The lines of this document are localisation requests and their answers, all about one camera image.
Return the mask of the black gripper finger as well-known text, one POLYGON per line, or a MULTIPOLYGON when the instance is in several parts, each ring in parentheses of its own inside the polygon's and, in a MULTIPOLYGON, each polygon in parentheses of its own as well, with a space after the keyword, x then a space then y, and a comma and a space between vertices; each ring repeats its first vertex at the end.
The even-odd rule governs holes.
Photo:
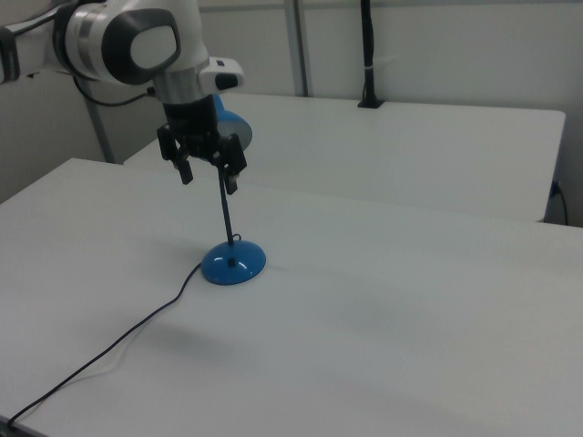
POLYGON ((173 167, 179 172, 182 184, 188 185, 193 180, 188 162, 189 151, 178 142, 169 125, 159 127, 157 136, 162 158, 172 163, 173 167))
POLYGON ((216 151, 211 155, 211 164, 220 171, 228 195, 237 189, 237 177, 247 167, 247 160, 239 137, 231 134, 219 136, 216 151))

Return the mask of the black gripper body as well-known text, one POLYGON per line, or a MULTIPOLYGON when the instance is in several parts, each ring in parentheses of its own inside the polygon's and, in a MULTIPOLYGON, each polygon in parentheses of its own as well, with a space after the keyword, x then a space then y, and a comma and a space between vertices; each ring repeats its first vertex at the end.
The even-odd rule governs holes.
POLYGON ((164 104, 168 132, 162 133, 162 157, 212 158, 218 151, 218 119, 213 95, 188 104, 164 104))

